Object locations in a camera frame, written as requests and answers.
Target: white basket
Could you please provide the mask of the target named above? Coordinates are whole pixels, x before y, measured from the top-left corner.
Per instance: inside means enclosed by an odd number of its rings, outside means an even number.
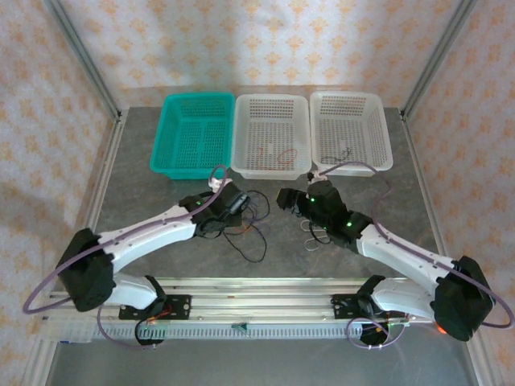
[[[392,147],[381,98],[363,92],[318,91],[310,97],[311,148],[320,171],[345,161],[378,170],[393,166]],[[343,166],[330,175],[369,177],[364,166]]]
[[[246,179],[297,179],[311,169],[307,100],[286,94],[236,99],[231,168]]]

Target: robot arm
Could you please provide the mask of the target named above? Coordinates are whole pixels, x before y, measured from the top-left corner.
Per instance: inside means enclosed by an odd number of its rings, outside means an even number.
[[[459,270],[488,287],[473,259],[462,257],[454,261],[385,231],[389,238],[424,253],[433,261],[424,261],[390,243],[377,231],[372,219],[348,210],[338,191],[326,179],[311,183],[307,192],[281,189],[277,203],[281,209],[324,228],[341,248],[380,261],[411,279],[399,283],[372,276],[357,294],[359,304],[355,308],[359,308],[361,316],[373,317],[391,310],[414,314],[436,321],[450,336],[467,341],[493,308],[494,301],[488,295],[436,265]]]
[[[165,245],[241,225],[249,196],[231,180],[211,205],[187,216],[211,195],[210,191],[188,196],[164,213],[127,228],[100,234],[89,228],[77,232],[57,266],[86,249],[115,241],[59,274],[76,309],[85,312],[101,304],[120,304],[145,310],[149,316],[161,312],[166,295],[153,277],[132,277],[119,271]]]

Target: mesh basket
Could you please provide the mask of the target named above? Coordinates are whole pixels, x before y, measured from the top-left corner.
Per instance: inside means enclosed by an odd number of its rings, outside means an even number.
[[[346,161],[361,161],[378,170],[393,165],[381,98],[363,92],[313,92],[311,148],[320,171]],[[364,166],[343,166],[330,175],[370,176]]]
[[[164,102],[150,168],[171,179],[207,179],[231,162],[234,96],[226,92],[170,95]],[[222,170],[216,172],[221,178]]]
[[[297,179],[311,169],[306,98],[241,95],[236,100],[231,168],[246,179]]]

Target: gray tabletop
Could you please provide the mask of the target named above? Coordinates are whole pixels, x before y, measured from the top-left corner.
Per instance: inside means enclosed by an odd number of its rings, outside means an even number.
[[[436,250],[431,226],[415,175],[406,137],[396,109],[387,109],[394,165],[385,173],[395,191],[381,208],[383,224],[399,236]],[[157,215],[186,195],[207,190],[205,181],[172,181],[150,171],[149,161],[160,109],[129,111],[115,159],[97,231],[125,227]],[[359,277],[373,273],[400,276],[388,267],[334,245],[308,252],[309,237],[299,219],[280,211],[274,198],[280,187],[306,188],[294,182],[244,180],[232,173],[241,189],[263,191],[271,203],[266,223],[268,253],[251,264],[226,240],[195,238],[138,259],[124,271],[156,277]],[[385,189],[377,178],[331,177],[349,208],[370,213],[373,199]],[[234,241],[251,258],[261,255],[256,233]],[[173,341],[155,351],[124,350],[106,342],[59,345],[49,385],[75,384],[210,384],[210,385],[473,385],[472,364],[465,344],[429,326],[406,331],[395,346],[374,352],[349,342]]]
[[[187,195],[208,190],[207,181],[173,181],[150,170],[150,155],[159,122],[160,108],[131,108],[101,207],[97,232],[137,223],[166,211]],[[385,110],[393,151],[393,168],[385,176],[394,192],[381,206],[381,222],[392,232],[432,251],[436,250],[431,226],[415,174],[406,135],[396,109]],[[260,264],[245,261],[227,240],[219,237],[175,243],[142,257],[124,268],[136,276],[156,277],[369,277],[400,276],[385,265],[338,248],[321,245],[308,252],[304,241],[310,236],[300,229],[300,219],[281,211],[274,202],[278,189],[307,188],[305,175],[296,181],[243,179],[230,172],[242,190],[257,189],[270,200],[270,216],[264,220],[268,250]],[[378,178],[332,176],[331,181],[349,209],[367,215],[373,200],[385,190]],[[264,248],[256,232],[234,237],[236,246],[257,260]]]

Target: floral wallpaper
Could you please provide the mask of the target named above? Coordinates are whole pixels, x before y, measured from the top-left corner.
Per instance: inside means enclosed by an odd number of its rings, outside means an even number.
[[[338,85],[400,107],[458,4],[64,0],[120,109],[253,85]]]
[[[477,259],[515,309],[515,3],[478,2],[410,121],[453,257]],[[490,319],[506,320],[496,307]],[[504,384],[515,380],[515,329],[484,327]]]
[[[16,385],[39,325],[22,304],[84,223],[113,122],[42,1],[1,2],[0,25],[0,384]]]

